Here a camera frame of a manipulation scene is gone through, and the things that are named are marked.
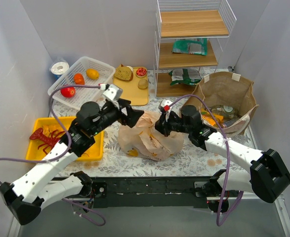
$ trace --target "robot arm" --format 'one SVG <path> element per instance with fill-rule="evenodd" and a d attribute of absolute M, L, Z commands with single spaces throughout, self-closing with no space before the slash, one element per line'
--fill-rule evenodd
<path fill-rule="evenodd" d="M 101 85 L 106 103 L 100 109 L 95 102 L 82 105 L 73 120 L 69 133 L 72 139 L 70 150 L 60 159 L 49 161 L 67 149 L 68 137 L 64 134 L 59 143 L 24 176 L 13 183 L 0 185 L 0 194 L 12 214 L 21 225 L 33 221 L 46 206 L 62 198 L 79 194 L 86 197 L 92 190 L 92 179 L 82 171 L 69 178 L 51 184 L 48 183 L 68 164 L 80 157 L 95 143 L 94 136 L 114 122 L 133 127 L 143 115 L 143 111 L 134 110 L 130 101 L 120 99 L 122 90 L 115 85 Z"/>
<path fill-rule="evenodd" d="M 171 131 L 188 133 L 193 145 L 227 158 L 225 139 L 215 129 L 202 123 L 201 114 L 194 106 L 183 106 L 179 117 L 171 111 L 170 104 L 170 101 L 163 100 L 159 106 L 162 115 L 155 124 L 157 131 L 165 136 L 169 136 Z M 252 192 L 266 202 L 274 202 L 290 184 L 290 173 L 278 152 L 272 149 L 263 152 L 231 140 L 228 144 L 231 161 L 247 173 L 231 172 L 226 189 Z M 217 172 L 202 187 L 202 192 L 220 194 L 225 171 Z"/>

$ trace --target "white plastic basket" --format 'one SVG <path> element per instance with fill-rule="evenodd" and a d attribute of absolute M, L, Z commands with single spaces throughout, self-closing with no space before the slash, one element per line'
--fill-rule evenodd
<path fill-rule="evenodd" d="M 85 72 L 89 68 L 99 72 L 100 77 L 98 80 L 92 80 L 86 76 Z M 55 89 L 63 85 L 75 84 L 74 75 L 76 73 L 81 73 L 83 75 L 86 85 L 98 85 L 99 83 L 112 83 L 114 72 L 115 68 L 106 63 L 89 57 L 81 57 L 48 89 L 48 95 L 51 95 Z M 102 93 L 103 92 L 99 89 L 76 87 L 76 94 L 74 97 L 66 98 L 58 91 L 53 95 L 53 98 L 71 108 L 80 110 L 81 105 L 88 101 L 96 101 Z"/>

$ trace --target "yellow bin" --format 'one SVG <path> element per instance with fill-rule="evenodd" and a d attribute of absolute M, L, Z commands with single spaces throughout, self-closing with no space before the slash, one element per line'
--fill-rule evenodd
<path fill-rule="evenodd" d="M 59 117 L 62 124 L 69 129 L 71 122 L 76 117 Z M 33 132 L 35 132 L 38 128 L 43 127 L 43 125 L 59 125 L 59 123 L 55 120 L 55 118 L 38 118 L 35 121 Z M 94 136 L 95 143 L 91 146 L 81 157 L 79 157 L 76 161 L 96 161 L 101 160 L 103 156 L 103 131 Z M 39 139 L 30 140 L 30 144 L 28 146 L 27 154 L 25 159 L 30 160 L 42 160 L 46 154 L 42 151 L 43 147 L 38 150 L 38 146 L 43 142 Z"/>

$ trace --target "green package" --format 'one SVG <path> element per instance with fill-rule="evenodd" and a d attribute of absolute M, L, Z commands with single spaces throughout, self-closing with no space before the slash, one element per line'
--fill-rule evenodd
<path fill-rule="evenodd" d="M 206 56 L 207 38 L 198 38 L 196 40 L 176 40 L 173 44 L 172 52 Z"/>
<path fill-rule="evenodd" d="M 169 72 L 172 82 L 170 85 L 186 84 L 195 86 L 201 81 L 201 76 L 197 70 L 193 69 L 174 69 Z"/>

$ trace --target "lobster claw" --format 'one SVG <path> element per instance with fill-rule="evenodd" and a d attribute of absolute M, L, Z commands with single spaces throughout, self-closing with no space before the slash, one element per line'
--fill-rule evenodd
<path fill-rule="evenodd" d="M 35 132 L 33 132 L 33 134 L 30 136 L 31 140 L 35 140 L 38 139 L 40 137 L 40 134 L 42 134 L 43 132 L 43 128 L 40 127 L 39 129 L 37 129 Z"/>

